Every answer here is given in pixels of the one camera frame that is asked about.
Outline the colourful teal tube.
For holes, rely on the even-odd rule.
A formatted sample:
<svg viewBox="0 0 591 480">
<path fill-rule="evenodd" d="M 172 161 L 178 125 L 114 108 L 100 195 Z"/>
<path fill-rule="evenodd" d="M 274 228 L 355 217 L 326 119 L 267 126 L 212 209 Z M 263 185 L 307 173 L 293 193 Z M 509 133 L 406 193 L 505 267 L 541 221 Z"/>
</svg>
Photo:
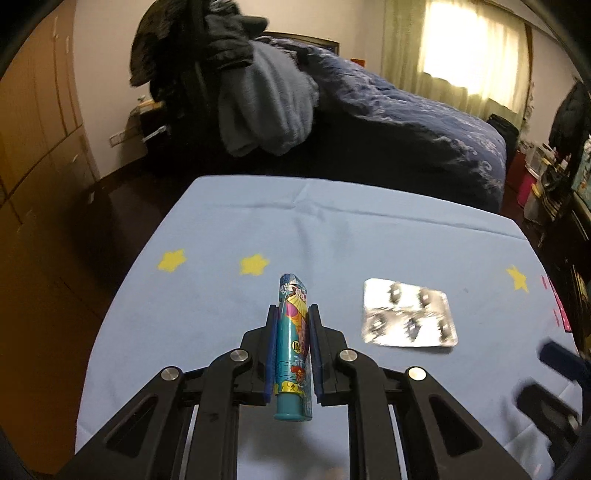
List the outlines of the colourful teal tube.
<svg viewBox="0 0 591 480">
<path fill-rule="evenodd" d="M 312 418 L 309 337 L 307 288 L 296 275 L 284 274 L 276 322 L 276 420 L 305 422 Z"/>
</svg>

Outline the silver pill blister pack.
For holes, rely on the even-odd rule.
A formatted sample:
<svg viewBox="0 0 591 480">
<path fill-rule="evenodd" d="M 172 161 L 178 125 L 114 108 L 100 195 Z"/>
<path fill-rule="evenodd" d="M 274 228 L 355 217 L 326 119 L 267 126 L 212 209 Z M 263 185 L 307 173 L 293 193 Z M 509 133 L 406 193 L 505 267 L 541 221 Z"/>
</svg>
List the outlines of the silver pill blister pack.
<svg viewBox="0 0 591 480">
<path fill-rule="evenodd" d="M 396 348 L 453 348 L 459 343 L 447 295 L 399 281 L 363 284 L 363 341 Z"/>
</svg>

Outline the dark wooden dresser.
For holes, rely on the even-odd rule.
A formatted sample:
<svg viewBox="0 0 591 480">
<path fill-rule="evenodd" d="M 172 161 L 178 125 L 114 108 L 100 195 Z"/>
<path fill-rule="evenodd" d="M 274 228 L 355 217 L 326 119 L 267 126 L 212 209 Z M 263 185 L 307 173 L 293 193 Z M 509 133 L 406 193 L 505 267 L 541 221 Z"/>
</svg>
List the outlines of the dark wooden dresser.
<svg viewBox="0 0 591 480">
<path fill-rule="evenodd" d="M 580 354 L 590 359 L 590 210 L 570 191 L 544 227 L 542 258 Z"/>
</svg>

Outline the light blue star tablecloth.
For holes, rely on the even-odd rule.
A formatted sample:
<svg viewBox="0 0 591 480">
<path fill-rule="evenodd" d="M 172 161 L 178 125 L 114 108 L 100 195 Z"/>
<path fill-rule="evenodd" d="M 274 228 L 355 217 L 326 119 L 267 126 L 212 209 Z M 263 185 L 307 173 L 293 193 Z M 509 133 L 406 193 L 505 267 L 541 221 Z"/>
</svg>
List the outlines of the light blue star tablecloth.
<svg viewBox="0 0 591 480">
<path fill-rule="evenodd" d="M 379 365 L 419 365 L 535 479 L 552 474 L 547 439 L 515 406 L 537 381 L 574 409 L 580 388 L 538 358 L 563 329 L 552 284 L 510 219 L 429 197 L 281 177 L 193 182 L 127 273 L 94 343 L 76 425 L 85 444 L 162 368 L 207 366 L 263 325 L 293 273 L 322 322 Z M 459 342 L 397 349 L 362 337 L 363 284 L 444 292 Z"/>
</svg>

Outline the red pink storage boxes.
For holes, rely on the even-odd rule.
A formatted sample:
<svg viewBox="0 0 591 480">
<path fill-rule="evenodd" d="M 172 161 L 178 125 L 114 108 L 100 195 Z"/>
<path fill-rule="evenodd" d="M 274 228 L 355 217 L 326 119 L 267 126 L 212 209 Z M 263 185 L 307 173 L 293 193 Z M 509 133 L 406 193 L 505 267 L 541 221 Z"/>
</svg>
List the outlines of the red pink storage boxes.
<svg viewBox="0 0 591 480">
<path fill-rule="evenodd" d="M 531 144 L 518 149 L 508 160 L 502 214 L 518 218 L 544 171 L 554 161 L 554 152 L 545 144 Z"/>
</svg>

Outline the wooden wardrobe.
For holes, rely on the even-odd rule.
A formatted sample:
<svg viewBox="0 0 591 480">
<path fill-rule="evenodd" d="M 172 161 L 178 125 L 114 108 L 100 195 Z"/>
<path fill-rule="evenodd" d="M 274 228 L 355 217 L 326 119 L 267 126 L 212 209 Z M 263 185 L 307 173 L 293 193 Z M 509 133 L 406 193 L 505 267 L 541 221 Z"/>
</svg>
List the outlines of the wooden wardrobe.
<svg viewBox="0 0 591 480">
<path fill-rule="evenodd" d="M 74 452 L 86 364 L 107 306 L 73 241 L 96 181 L 73 71 L 75 3 L 31 32 L 1 80 L 1 425 L 24 462 Z"/>
</svg>

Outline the black suitcase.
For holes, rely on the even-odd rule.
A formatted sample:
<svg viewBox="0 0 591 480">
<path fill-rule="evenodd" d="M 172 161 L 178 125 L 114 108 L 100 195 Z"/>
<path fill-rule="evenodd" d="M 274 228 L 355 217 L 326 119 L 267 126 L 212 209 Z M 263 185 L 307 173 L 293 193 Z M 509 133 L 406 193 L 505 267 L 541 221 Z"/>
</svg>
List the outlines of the black suitcase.
<svg viewBox="0 0 591 480">
<path fill-rule="evenodd" d="M 491 114 L 487 122 L 503 137 L 506 144 L 507 164 L 510 165 L 517 151 L 520 131 L 509 120 L 497 114 Z"/>
</svg>

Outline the hanging dark jackets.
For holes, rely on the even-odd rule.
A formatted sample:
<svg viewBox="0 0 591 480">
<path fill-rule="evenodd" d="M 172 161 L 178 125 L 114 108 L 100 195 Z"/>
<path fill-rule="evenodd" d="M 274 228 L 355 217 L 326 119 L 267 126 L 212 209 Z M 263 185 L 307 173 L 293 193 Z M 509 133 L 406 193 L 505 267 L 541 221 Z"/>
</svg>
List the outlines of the hanging dark jackets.
<svg viewBox="0 0 591 480">
<path fill-rule="evenodd" d="M 560 158 L 576 156 L 590 131 L 590 96 L 577 82 L 559 106 L 549 136 L 549 146 Z"/>
</svg>

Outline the bed with blue duvet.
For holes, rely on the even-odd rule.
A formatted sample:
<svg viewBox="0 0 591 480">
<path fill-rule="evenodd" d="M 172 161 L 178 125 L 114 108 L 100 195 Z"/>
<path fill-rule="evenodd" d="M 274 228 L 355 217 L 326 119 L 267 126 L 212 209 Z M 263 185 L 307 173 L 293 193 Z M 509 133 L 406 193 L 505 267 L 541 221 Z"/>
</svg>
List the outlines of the bed with blue duvet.
<svg viewBox="0 0 591 480">
<path fill-rule="evenodd" d="M 264 37 L 318 85 L 314 126 L 298 148 L 308 173 L 426 195 L 497 213 L 506 144 L 484 120 L 401 90 L 334 52 Z"/>
</svg>

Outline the light blue fleece blanket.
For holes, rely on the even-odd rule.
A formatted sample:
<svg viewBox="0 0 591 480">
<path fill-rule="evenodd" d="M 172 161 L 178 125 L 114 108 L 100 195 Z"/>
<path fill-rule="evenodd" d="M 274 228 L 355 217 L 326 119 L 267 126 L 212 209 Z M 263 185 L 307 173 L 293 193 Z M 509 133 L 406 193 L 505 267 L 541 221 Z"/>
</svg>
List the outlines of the light blue fleece blanket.
<svg viewBox="0 0 591 480">
<path fill-rule="evenodd" d="M 218 120 L 221 140 L 234 156 L 263 149 L 286 154 L 311 134 L 320 92 L 293 58 L 252 41 L 253 62 L 221 75 Z"/>
</svg>

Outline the dark bedside table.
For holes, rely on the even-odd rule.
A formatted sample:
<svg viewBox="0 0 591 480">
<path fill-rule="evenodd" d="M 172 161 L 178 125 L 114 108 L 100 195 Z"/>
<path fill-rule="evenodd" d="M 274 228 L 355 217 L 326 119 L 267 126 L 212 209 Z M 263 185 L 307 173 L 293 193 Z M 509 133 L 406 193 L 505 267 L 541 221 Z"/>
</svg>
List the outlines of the dark bedside table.
<svg viewBox="0 0 591 480">
<path fill-rule="evenodd" d="M 147 155 L 155 157 L 170 147 L 168 111 L 163 102 L 140 96 L 130 117 Z"/>
</svg>

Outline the dark clothes pile on chair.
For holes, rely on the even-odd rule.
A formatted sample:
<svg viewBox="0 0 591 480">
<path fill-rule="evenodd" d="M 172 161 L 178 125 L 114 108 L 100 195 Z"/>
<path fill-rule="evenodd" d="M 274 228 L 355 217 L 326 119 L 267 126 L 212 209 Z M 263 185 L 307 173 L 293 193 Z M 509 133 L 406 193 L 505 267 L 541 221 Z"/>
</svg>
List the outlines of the dark clothes pile on chair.
<svg viewBox="0 0 591 480">
<path fill-rule="evenodd" d="M 143 14 L 129 59 L 129 83 L 147 85 L 172 139 L 219 141 L 221 75 L 249 67 L 250 42 L 269 20 L 242 14 L 235 1 L 156 1 Z"/>
</svg>

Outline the green window curtain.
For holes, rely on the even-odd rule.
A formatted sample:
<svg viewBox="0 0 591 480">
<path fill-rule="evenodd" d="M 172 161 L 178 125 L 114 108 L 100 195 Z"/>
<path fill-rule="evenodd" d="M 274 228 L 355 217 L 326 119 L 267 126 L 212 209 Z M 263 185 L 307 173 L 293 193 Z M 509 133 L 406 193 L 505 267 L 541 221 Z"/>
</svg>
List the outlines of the green window curtain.
<svg viewBox="0 0 591 480">
<path fill-rule="evenodd" d="M 483 120 L 520 128 L 531 83 L 524 20 L 485 1 L 388 1 L 382 76 Z"/>
</svg>

